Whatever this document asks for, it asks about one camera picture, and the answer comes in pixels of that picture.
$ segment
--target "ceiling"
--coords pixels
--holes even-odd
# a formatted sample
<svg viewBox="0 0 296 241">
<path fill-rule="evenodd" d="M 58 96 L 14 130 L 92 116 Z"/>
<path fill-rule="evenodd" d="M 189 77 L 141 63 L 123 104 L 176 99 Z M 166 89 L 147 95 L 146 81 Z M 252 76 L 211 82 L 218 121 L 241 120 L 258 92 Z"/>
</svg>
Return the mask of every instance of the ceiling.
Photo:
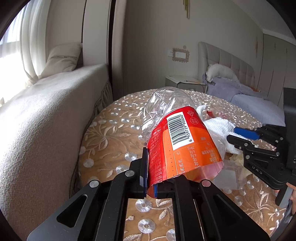
<svg viewBox="0 0 296 241">
<path fill-rule="evenodd" d="M 296 40 L 287 24 L 266 0 L 232 1 L 261 28 L 264 34 L 275 36 L 296 45 Z"/>
</svg>

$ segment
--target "barcode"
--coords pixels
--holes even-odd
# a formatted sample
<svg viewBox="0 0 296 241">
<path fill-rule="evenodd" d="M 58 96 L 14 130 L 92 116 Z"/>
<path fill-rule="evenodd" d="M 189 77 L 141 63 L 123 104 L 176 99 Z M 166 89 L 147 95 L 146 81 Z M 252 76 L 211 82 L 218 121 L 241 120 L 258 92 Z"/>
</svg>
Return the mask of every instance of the barcode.
<svg viewBox="0 0 296 241">
<path fill-rule="evenodd" d="M 172 114 L 167 117 L 167 121 L 173 150 L 194 143 L 183 112 Z"/>
</svg>

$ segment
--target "light switch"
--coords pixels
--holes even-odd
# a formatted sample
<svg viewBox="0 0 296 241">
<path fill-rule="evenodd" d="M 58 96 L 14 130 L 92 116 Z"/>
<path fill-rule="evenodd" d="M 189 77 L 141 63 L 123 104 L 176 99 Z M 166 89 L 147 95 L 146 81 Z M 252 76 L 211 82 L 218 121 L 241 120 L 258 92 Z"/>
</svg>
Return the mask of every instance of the light switch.
<svg viewBox="0 0 296 241">
<path fill-rule="evenodd" d="M 183 58 L 183 59 L 186 59 L 186 53 L 183 53 L 183 52 L 176 52 L 176 53 L 175 53 L 175 57 L 176 57 L 176 58 Z"/>
<path fill-rule="evenodd" d="M 173 57 L 173 51 L 172 50 L 168 50 L 168 57 Z"/>
</svg>

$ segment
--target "upholstered headboard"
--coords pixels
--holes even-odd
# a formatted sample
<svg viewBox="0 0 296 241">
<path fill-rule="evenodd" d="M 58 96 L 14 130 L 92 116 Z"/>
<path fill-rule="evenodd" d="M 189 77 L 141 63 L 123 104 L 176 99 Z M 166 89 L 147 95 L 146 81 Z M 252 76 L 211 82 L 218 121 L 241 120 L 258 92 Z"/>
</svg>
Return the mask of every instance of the upholstered headboard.
<svg viewBox="0 0 296 241">
<path fill-rule="evenodd" d="M 222 64 L 231 68 L 242 84 L 254 87 L 254 70 L 249 64 L 213 45 L 199 42 L 197 71 L 199 80 L 202 80 L 202 75 L 210 64 Z"/>
</svg>

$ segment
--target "sheer curtain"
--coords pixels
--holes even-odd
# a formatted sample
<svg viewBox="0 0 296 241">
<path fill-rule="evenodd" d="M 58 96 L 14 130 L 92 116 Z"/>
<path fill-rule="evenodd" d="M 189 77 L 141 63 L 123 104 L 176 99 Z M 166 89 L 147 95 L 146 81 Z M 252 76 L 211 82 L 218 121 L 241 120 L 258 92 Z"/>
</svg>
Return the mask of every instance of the sheer curtain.
<svg viewBox="0 0 296 241">
<path fill-rule="evenodd" d="M 0 41 L 0 107 L 38 81 L 46 64 L 46 22 L 51 0 L 31 0 Z"/>
</svg>

